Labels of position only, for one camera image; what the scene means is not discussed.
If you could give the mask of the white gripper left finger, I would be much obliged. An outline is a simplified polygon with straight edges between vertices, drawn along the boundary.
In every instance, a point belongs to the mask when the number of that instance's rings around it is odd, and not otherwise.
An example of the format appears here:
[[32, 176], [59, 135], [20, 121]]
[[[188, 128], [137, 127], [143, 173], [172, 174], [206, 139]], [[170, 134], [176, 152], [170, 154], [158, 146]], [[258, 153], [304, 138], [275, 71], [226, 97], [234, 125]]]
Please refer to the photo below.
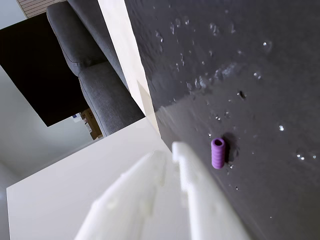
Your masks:
[[188, 211], [170, 154], [153, 151], [122, 173], [92, 203], [75, 239], [190, 239]]

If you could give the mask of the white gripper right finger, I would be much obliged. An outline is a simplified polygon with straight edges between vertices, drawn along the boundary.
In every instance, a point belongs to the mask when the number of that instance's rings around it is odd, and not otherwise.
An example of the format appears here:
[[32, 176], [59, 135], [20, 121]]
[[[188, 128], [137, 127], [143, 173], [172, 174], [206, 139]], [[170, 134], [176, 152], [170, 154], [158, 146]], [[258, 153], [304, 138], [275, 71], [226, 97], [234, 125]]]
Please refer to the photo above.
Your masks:
[[249, 240], [251, 234], [203, 162], [184, 142], [172, 143], [193, 240]]

